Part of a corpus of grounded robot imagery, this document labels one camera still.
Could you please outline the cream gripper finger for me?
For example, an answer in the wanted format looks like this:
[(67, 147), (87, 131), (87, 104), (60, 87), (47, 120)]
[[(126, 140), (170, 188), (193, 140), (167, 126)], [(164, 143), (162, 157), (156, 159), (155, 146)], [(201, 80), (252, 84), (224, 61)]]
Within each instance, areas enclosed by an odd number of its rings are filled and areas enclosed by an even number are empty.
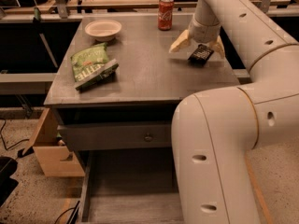
[(220, 36), (210, 42), (210, 48), (214, 52), (218, 52), (222, 58), (225, 57), (225, 49)]
[(170, 46), (170, 52), (178, 52), (187, 48), (191, 44), (190, 33), (188, 30), (183, 31), (177, 40)]

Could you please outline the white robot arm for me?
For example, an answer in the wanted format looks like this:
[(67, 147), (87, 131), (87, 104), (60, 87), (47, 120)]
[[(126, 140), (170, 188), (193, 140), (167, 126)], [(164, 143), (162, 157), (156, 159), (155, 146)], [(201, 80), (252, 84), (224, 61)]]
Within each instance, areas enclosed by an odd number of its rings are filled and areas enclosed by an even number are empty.
[(198, 0), (188, 29), (224, 30), (251, 82), (183, 99), (172, 149), (185, 224), (260, 224), (245, 154), (298, 134), (298, 42), (249, 0)]

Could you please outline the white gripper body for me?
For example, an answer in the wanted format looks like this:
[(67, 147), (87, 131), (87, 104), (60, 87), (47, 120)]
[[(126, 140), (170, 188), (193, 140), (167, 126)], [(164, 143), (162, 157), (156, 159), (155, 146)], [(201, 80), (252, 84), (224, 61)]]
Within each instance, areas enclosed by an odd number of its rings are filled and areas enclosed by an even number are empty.
[(220, 29), (221, 24), (216, 17), (199, 21), (195, 16), (192, 16), (188, 27), (189, 38), (197, 43), (208, 43), (217, 39)]

